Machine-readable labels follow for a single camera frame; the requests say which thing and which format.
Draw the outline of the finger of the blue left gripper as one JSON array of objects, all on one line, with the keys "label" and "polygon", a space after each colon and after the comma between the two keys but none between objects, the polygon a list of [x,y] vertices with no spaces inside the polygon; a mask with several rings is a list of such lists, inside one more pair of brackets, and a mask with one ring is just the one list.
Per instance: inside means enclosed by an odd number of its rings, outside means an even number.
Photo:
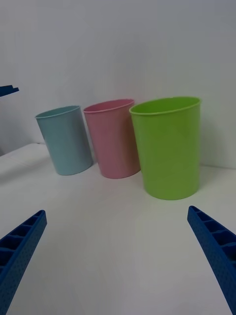
[{"label": "finger of the blue left gripper", "polygon": [[19,91],[19,88],[14,88],[12,85],[0,86],[0,96],[6,96]]}]

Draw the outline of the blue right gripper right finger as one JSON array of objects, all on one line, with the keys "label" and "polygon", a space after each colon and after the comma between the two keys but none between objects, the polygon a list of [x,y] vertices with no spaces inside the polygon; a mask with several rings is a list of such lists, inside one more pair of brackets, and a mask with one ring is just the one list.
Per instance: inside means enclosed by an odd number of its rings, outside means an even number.
[{"label": "blue right gripper right finger", "polygon": [[189,207],[187,221],[236,314],[236,235],[195,206]]}]

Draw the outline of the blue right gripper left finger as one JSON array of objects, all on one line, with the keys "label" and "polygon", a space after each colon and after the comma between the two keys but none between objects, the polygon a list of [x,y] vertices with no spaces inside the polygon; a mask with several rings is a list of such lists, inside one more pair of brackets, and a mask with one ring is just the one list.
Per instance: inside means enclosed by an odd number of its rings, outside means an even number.
[{"label": "blue right gripper left finger", "polygon": [[7,313],[46,225],[40,210],[0,240],[0,314]]}]

